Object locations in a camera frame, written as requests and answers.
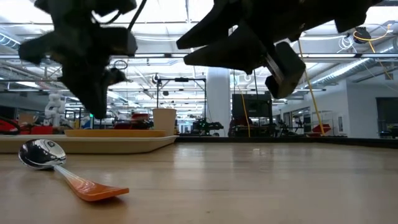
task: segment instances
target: monitor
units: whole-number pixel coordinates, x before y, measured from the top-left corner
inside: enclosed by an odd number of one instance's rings
[[[272,99],[270,94],[259,94],[258,98],[255,94],[244,94],[243,99],[248,117],[272,117]],[[232,116],[234,118],[245,117],[241,94],[232,94]]]

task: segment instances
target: orange spoon handle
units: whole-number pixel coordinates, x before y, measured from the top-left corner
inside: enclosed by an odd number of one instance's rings
[[[60,166],[54,166],[54,169],[62,174],[69,187],[78,197],[88,202],[94,202],[129,193],[128,188],[111,187],[98,184],[72,174]]]

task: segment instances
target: desk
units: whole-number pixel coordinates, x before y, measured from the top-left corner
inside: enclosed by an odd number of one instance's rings
[[[65,167],[130,193],[78,199],[53,172],[0,155],[4,224],[396,223],[398,150],[328,144],[174,144],[70,155]]]

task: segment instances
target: wooden tray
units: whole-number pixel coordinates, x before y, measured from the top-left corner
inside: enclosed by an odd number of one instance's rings
[[[73,138],[64,135],[0,136],[0,154],[18,153],[31,139],[48,139],[58,143],[67,154],[135,154],[151,152],[174,143],[178,136],[161,138]]]
[[[65,130],[65,135],[79,138],[160,138],[166,137],[166,132],[159,130],[77,129]]]

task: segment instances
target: yellow cable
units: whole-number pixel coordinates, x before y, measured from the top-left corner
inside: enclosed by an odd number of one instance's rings
[[[244,110],[244,115],[245,115],[245,117],[246,117],[246,123],[248,124],[248,135],[249,135],[249,138],[250,138],[250,124],[249,124],[248,113],[246,112],[246,105],[244,104],[243,93],[242,93],[241,89],[239,88],[239,85],[236,83],[235,76],[234,76],[234,85],[236,85],[236,87],[238,88],[238,90],[241,92],[243,110]]]
[[[301,58],[303,59],[303,49],[301,48],[301,41],[300,41],[300,39],[298,40],[298,48],[300,49],[300,55],[301,55]],[[319,115],[318,106],[317,106],[317,101],[315,100],[315,97],[314,97],[314,95],[313,95],[311,82],[310,82],[310,80],[308,79],[307,69],[304,70],[304,74],[305,74],[305,79],[307,80],[307,83],[308,83],[308,87],[309,87],[309,89],[310,89],[310,93],[311,93],[312,101],[313,101],[313,106],[314,106],[314,108],[315,108],[315,112],[316,112],[317,117],[318,117],[318,122],[319,122],[319,125],[320,125],[320,127],[321,127],[321,133],[322,133],[322,135],[324,136],[324,135],[325,135],[325,131],[323,130],[323,124],[322,124],[321,116]]]
[[[248,124],[248,134],[249,134],[249,138],[250,138],[250,124],[249,124],[249,118],[248,118],[248,113],[246,112],[246,106],[244,105],[244,97],[243,97],[243,93],[241,92],[241,96],[242,96],[242,103],[243,103],[243,110],[244,110],[244,116],[246,118],[246,122]]]
[[[381,37],[378,37],[378,38],[374,38],[374,39],[364,39],[364,38],[357,37],[357,36],[355,36],[355,34],[357,33],[356,31],[353,33],[353,36],[354,36],[355,38],[357,38],[358,40],[363,40],[363,41],[375,41],[375,40],[380,40],[381,38],[385,38],[386,35],[388,34],[388,31],[389,31],[389,30],[390,30],[390,25],[387,26],[387,31],[386,31],[386,33],[385,33],[384,35],[382,35]]]
[[[373,44],[372,44],[371,41],[369,41],[369,45],[371,46],[371,49],[372,49],[373,53],[376,53],[376,51],[374,50],[374,47],[373,47]],[[387,69],[385,68],[385,66],[384,66],[380,61],[379,61],[379,63],[380,63],[380,65],[381,65],[381,67],[383,68],[384,73],[388,76],[388,78],[389,78],[390,80],[392,80],[392,76],[390,76],[390,74],[388,73],[388,71],[387,71]]]

